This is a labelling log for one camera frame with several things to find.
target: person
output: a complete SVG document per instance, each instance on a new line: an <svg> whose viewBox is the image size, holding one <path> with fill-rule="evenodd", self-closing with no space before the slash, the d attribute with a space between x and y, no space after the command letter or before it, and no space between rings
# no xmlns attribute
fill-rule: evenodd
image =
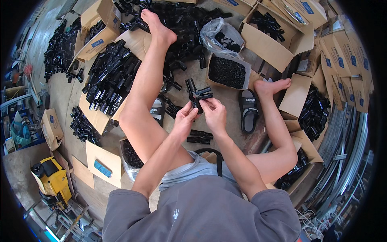
<svg viewBox="0 0 387 242"><path fill-rule="evenodd" d="M177 36L149 10L141 17L152 41L119 122L144 166L131 190L110 193L103 241L296 241L301 226L289 195L265 186L291 170L298 159L272 97L291 80L254 83L276 148L270 153L245 156L226 132L226 108L215 98L200 100L224 158L223 177L217 176L216 164L181 145L199 117L197 108L188 102L177 113L170 134L149 112L163 83L167 49ZM158 209L151 213L148 199L160 182Z"/></svg>

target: gray t-shirt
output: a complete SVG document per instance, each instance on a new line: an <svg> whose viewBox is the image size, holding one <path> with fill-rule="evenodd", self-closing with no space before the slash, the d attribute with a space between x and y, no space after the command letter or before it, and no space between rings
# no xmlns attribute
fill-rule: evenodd
<svg viewBox="0 0 387 242"><path fill-rule="evenodd" d="M287 192L264 190L249 202L229 181L200 175L161 192L153 213L141 193L112 191L103 241L295 242L300 231Z"/></svg>

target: yellow power tool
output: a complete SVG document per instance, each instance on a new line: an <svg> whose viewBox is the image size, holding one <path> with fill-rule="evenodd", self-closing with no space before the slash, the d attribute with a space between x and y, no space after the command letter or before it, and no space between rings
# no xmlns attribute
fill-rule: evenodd
<svg viewBox="0 0 387 242"><path fill-rule="evenodd" d="M53 209L68 208L68 201L72 195L68 187L66 170L59 165L55 157L51 156L36 163L31 167L31 173L39 185L40 195L48 206Z"/></svg>

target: clear plastic bag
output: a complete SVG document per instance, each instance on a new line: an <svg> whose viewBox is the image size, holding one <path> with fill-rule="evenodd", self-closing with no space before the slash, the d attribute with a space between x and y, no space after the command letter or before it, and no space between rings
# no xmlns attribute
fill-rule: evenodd
<svg viewBox="0 0 387 242"><path fill-rule="evenodd" d="M239 32L229 23L225 22L223 18L219 17L208 22L200 31L200 37L203 40L204 47L213 53L222 53L234 58L242 59L239 56L239 53L227 49L215 39L215 36L220 31L222 31L227 38L232 39L235 43L240 45L241 49L245 45L245 41L242 39Z"/></svg>
<svg viewBox="0 0 387 242"><path fill-rule="evenodd" d="M124 161L124 159L121 159L122 160L122 165L126 171L126 173L128 174L129 178L134 181L137 177L137 174L139 173L140 171L140 168L134 168L132 167L131 165L129 165L128 163L126 163Z"/></svg>

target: hand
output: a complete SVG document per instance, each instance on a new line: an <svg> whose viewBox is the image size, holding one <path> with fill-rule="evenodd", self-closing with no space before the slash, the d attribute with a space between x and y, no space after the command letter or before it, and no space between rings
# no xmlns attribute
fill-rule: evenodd
<svg viewBox="0 0 387 242"><path fill-rule="evenodd" d="M189 135L194 120L200 117L197 115L198 111L198 108L192 108L191 101L189 101L177 112L171 135L175 136L180 143Z"/></svg>
<svg viewBox="0 0 387 242"><path fill-rule="evenodd" d="M205 121L213 134L226 133L226 107L218 99L208 98L200 100L205 114Z"/></svg>

